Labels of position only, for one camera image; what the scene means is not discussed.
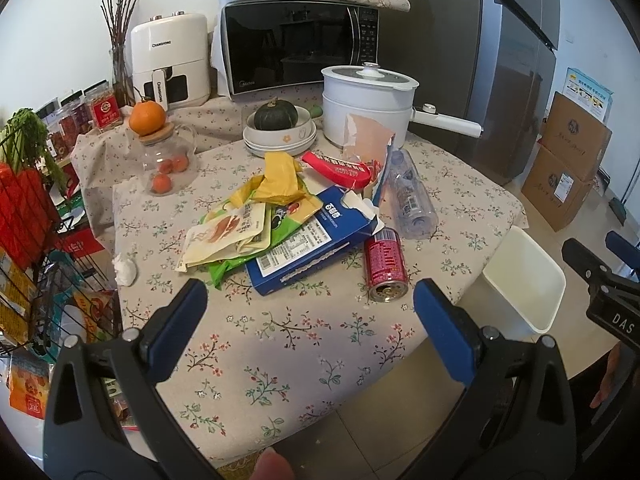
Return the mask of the right hand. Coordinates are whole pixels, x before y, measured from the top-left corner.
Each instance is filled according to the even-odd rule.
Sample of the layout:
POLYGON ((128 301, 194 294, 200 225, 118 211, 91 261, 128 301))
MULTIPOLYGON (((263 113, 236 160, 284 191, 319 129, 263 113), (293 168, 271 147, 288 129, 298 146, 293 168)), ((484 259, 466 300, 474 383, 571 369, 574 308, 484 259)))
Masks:
POLYGON ((608 352, 606 371, 600 382, 599 390, 590 403, 590 408, 598 408, 611 395, 614 389, 616 370, 620 365, 620 352, 622 352, 622 344, 620 342, 608 352))

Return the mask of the left hand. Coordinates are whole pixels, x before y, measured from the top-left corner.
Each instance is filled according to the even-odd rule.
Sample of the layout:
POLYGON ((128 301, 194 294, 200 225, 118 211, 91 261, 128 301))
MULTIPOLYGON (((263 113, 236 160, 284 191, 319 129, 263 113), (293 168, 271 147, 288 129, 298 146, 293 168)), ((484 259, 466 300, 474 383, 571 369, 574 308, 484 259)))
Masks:
POLYGON ((295 474, 288 460, 274 448, 265 448, 256 460, 250 480, 294 480, 295 474))

